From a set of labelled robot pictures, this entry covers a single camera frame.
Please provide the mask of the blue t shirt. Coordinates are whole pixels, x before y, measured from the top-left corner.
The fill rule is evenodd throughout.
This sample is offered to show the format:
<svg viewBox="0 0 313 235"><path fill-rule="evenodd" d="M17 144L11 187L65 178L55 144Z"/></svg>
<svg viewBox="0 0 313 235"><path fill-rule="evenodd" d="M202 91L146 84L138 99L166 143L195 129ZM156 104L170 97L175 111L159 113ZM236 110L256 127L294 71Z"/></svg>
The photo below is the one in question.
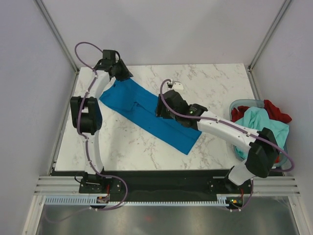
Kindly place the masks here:
<svg viewBox="0 0 313 235"><path fill-rule="evenodd" d="M187 155L201 135L173 119L156 117L158 97L132 79L115 81L100 101L153 136Z"/></svg>

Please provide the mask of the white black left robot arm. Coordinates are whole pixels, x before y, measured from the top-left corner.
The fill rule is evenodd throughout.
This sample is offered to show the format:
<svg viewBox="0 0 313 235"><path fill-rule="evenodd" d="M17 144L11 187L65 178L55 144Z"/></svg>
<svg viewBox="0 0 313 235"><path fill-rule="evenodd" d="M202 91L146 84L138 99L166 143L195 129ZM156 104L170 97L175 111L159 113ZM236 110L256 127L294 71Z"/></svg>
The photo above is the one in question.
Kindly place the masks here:
<svg viewBox="0 0 313 235"><path fill-rule="evenodd" d="M83 141L85 169L80 182L80 193L107 193L108 181L99 174L104 173L100 157L99 132L103 118L99 98L112 78L125 81L133 75L122 61L116 50L105 49L102 58L91 68L90 84L83 96L70 99L70 111L73 127Z"/></svg>

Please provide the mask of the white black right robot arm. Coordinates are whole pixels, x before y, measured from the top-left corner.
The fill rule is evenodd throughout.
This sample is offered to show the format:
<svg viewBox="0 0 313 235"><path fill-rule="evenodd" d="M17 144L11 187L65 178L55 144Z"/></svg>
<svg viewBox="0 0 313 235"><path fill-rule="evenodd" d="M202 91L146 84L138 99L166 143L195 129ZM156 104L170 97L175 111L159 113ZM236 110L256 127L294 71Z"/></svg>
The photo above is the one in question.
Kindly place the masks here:
<svg viewBox="0 0 313 235"><path fill-rule="evenodd" d="M274 134L268 128L258 131L235 124L204 106L188 104L174 90L159 94L156 116L173 119L186 128L212 134L247 153L247 158L233 166L224 177L224 187L231 193L254 177L268 177L279 155Z"/></svg>

